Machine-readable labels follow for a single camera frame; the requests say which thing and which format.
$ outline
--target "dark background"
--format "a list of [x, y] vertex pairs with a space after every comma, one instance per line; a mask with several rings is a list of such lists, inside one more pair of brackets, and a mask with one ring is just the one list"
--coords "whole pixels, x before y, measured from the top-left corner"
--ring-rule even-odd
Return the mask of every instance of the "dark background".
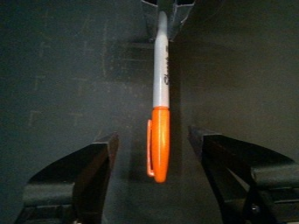
[[202, 0], [170, 45], [173, 154], [146, 176], [154, 44], [139, 0], [0, 3], [0, 221], [50, 163], [121, 135], [106, 223], [221, 223], [187, 126], [299, 161], [299, 2]]

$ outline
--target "orange marker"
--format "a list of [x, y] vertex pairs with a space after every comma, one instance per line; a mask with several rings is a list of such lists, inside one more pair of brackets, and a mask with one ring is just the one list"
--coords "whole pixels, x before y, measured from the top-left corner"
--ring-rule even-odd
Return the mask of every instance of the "orange marker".
[[154, 112], [147, 124], [147, 174], [158, 183], [166, 181], [170, 157], [170, 83], [167, 16], [159, 13], [154, 44]]

